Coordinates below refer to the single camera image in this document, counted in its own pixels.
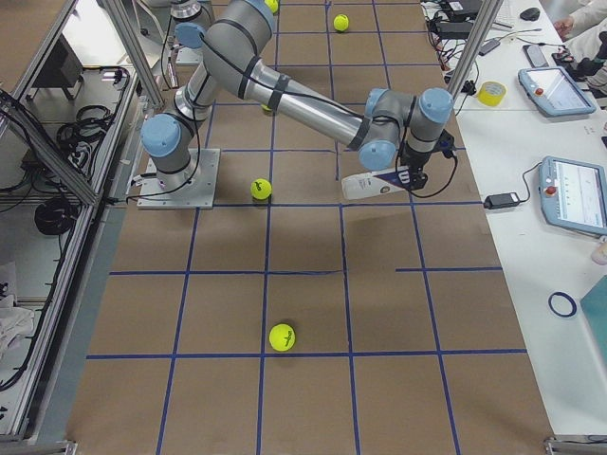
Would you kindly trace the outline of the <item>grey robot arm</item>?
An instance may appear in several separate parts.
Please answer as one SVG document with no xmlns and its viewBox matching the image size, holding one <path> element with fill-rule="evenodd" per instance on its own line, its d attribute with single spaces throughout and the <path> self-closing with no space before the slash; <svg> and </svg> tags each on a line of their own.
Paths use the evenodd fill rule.
<svg viewBox="0 0 607 455">
<path fill-rule="evenodd" d="M 397 185 L 411 193 L 424 188 L 432 154 L 454 157 L 454 138 L 445 129 L 453 107 L 447 90 L 430 88 L 414 96 L 375 88 L 358 114 L 264 64 L 260 53 L 275 31 L 265 2 L 232 1 L 215 17 L 208 1 L 174 1 L 171 15 L 176 39 L 200 50 L 202 60 L 175 92 L 171 110 L 143 123 L 140 138 L 157 174 L 177 176 L 175 190 L 193 179 L 188 145 L 220 90 L 333 138 L 358 152 L 365 169 L 379 175 L 392 171 Z"/>
</svg>

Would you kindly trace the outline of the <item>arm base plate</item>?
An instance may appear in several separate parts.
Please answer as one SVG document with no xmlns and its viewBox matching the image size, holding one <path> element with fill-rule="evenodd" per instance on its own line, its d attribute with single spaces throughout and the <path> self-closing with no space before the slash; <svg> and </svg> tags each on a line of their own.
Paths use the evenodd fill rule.
<svg viewBox="0 0 607 455">
<path fill-rule="evenodd" d="M 191 162 L 180 173 L 159 172 L 152 158 L 146 172 L 154 176 L 145 178 L 137 201 L 139 209 L 212 209 L 220 150 L 190 148 Z"/>
</svg>

